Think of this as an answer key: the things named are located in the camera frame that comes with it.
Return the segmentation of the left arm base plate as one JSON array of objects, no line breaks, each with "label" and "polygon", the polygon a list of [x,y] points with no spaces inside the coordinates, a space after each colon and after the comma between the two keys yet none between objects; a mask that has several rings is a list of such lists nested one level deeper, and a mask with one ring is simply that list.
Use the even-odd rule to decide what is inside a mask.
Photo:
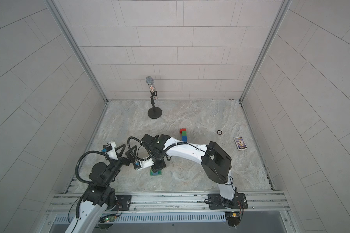
[{"label": "left arm base plate", "polygon": [[113,198],[110,199],[106,211],[128,211],[130,209],[131,199],[131,195],[115,195]]}]

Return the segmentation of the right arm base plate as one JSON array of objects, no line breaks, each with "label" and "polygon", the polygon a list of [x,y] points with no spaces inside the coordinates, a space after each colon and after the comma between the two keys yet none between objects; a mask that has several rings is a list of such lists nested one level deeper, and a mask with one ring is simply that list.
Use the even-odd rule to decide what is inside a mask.
[{"label": "right arm base plate", "polygon": [[209,194],[208,198],[204,200],[204,203],[208,204],[211,210],[245,210],[249,208],[248,201],[243,193],[236,193],[232,201],[222,198],[220,194]]}]

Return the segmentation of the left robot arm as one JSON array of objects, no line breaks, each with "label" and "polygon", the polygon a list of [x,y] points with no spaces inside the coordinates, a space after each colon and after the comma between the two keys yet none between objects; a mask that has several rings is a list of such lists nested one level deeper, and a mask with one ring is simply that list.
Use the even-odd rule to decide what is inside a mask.
[{"label": "left robot arm", "polygon": [[[67,233],[91,233],[97,224],[106,223],[110,216],[118,218],[123,211],[128,211],[131,205],[131,195],[116,195],[115,189],[110,184],[121,171],[122,166],[129,166],[132,161],[123,157],[126,145],[116,146],[110,142],[103,146],[102,151],[90,150],[85,152],[77,161],[75,176],[78,181],[88,184],[86,191],[76,201],[76,215],[67,228]],[[89,180],[84,180],[79,175],[81,162],[89,154],[98,154],[109,161],[107,165],[99,162],[92,167]],[[109,210],[116,210],[113,215],[103,216]]]}]

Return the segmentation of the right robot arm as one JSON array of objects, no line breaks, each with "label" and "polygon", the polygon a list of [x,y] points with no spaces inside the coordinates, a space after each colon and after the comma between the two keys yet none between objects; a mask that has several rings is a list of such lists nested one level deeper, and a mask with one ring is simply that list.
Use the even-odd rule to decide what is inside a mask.
[{"label": "right robot arm", "polygon": [[166,168],[165,159],[173,156],[184,158],[202,166],[207,177],[218,184],[221,198],[228,201],[234,199],[235,190],[230,178],[231,157],[216,142],[199,145],[168,135],[145,135],[139,143],[149,155],[141,162],[142,169],[147,167],[145,163],[150,161],[151,170],[156,173]]}]

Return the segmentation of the red small lego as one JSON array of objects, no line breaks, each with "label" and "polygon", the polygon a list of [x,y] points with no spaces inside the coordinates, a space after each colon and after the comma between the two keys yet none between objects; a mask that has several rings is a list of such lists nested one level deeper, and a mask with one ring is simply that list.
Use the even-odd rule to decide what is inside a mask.
[{"label": "red small lego", "polygon": [[179,133],[182,134],[182,132],[187,131],[185,128],[180,129]]}]

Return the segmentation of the green long lego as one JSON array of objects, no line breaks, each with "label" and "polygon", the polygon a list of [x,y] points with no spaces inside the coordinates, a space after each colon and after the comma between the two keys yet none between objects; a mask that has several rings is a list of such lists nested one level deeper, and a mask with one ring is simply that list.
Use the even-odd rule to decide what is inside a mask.
[{"label": "green long lego", "polygon": [[152,170],[150,171],[150,176],[160,176],[161,175],[161,170],[157,172],[153,172]]}]

